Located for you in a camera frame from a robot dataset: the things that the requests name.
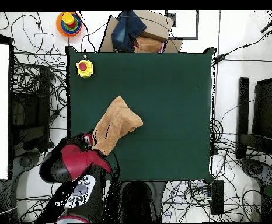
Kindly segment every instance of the black border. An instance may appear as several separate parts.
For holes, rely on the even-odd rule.
[[[196,33],[195,37],[168,37],[168,40],[198,40],[199,26],[199,10],[196,11]]]

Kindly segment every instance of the black cable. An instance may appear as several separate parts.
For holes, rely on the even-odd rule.
[[[243,204],[244,214],[245,214],[245,216],[248,218],[248,221],[249,221],[249,222],[253,222],[253,220],[250,220],[250,218],[247,216],[246,208],[245,208],[245,203],[244,203],[244,197],[245,197],[245,195],[246,195],[247,193],[249,193],[249,192],[251,192],[251,191],[254,191],[254,192],[256,192],[256,193],[259,193],[259,194],[262,196],[262,193],[259,192],[259,191],[257,191],[257,190],[248,190],[248,191],[244,192],[244,194],[243,194],[243,196],[242,196],[242,204]]]
[[[221,123],[223,122],[223,119],[224,119],[224,117],[225,117],[225,115],[227,114],[227,113],[229,113],[230,111],[232,111],[233,109],[235,109],[235,108],[237,108],[237,107],[239,107],[239,106],[241,106],[241,105],[246,105],[246,104],[249,104],[250,102],[254,102],[255,101],[255,99],[254,100],[249,100],[248,101],[248,103],[244,103],[244,104],[239,104],[239,105],[237,105],[237,106],[235,106],[234,108],[232,108],[232,109],[230,109],[230,110],[228,110],[224,115],[223,115],[223,117],[222,117],[222,119],[221,119]]]
[[[86,28],[86,32],[87,32],[87,39],[88,39],[88,42],[92,45],[93,47],[93,51],[96,53],[96,49],[95,49],[95,46],[92,44],[92,42],[89,40],[89,34],[88,34],[88,28],[87,28],[87,25],[84,24],[83,20],[80,18],[80,16],[77,14],[77,12],[75,11],[75,14],[77,15],[77,17],[79,17],[80,21],[83,23],[83,25],[85,26]]]
[[[15,38],[14,38],[14,36],[13,36],[13,31],[12,31],[13,25],[16,23],[17,20],[19,20],[19,19],[21,19],[21,18],[24,18],[25,16],[31,16],[33,19],[36,20],[36,24],[38,24],[38,23],[40,24],[41,32],[43,33],[43,27],[42,27],[42,25],[41,25],[41,20],[40,20],[40,16],[39,16],[39,13],[38,13],[38,12],[37,12],[37,15],[38,15],[38,17],[39,17],[39,21],[38,21],[33,15],[25,14],[25,15],[22,15],[22,16],[20,16],[19,18],[17,18],[17,19],[12,23],[12,25],[11,25],[12,38],[13,38],[14,46],[15,46],[15,48],[16,48],[18,51],[22,51],[22,52],[24,52],[24,53],[33,53],[33,52],[29,52],[29,51],[20,50],[20,49],[18,49],[18,48],[16,47],[16,41],[15,41]],[[44,40],[44,36],[42,36],[42,39],[41,39],[41,46],[43,45],[43,40]]]
[[[268,31],[267,33],[265,33],[259,40],[257,40],[257,41],[254,42],[254,43],[242,45],[242,46],[240,46],[240,47],[237,47],[237,48],[233,49],[233,50],[230,51],[230,52],[227,52],[227,53],[225,53],[225,54],[221,54],[221,55],[217,56],[217,57],[215,58],[215,60],[214,60],[214,63],[215,63],[215,64],[219,63],[220,61],[224,60],[225,57],[228,56],[230,53],[232,53],[232,52],[234,52],[234,51],[236,51],[236,50],[238,50],[238,49],[246,48],[246,47],[248,47],[248,46],[252,46],[252,45],[257,44],[258,42],[262,41],[262,39],[264,39],[264,38],[265,38],[268,34],[270,34],[270,33],[272,33],[272,30],[270,30],[270,31]]]

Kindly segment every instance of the black power strip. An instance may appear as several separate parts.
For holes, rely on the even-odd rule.
[[[215,180],[211,187],[211,198],[210,202],[211,210],[213,215],[224,214],[224,182],[223,180]]]

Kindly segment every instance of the green tabletop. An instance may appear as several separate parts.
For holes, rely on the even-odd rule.
[[[114,152],[121,180],[211,179],[211,59],[214,48],[192,53],[88,53],[95,76],[81,78],[83,54],[66,47],[69,135],[95,128],[121,96],[143,126],[119,139]]]

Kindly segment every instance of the red button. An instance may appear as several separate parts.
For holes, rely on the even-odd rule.
[[[79,69],[80,69],[81,71],[85,71],[85,70],[87,69],[86,63],[81,62],[81,63],[79,64]]]

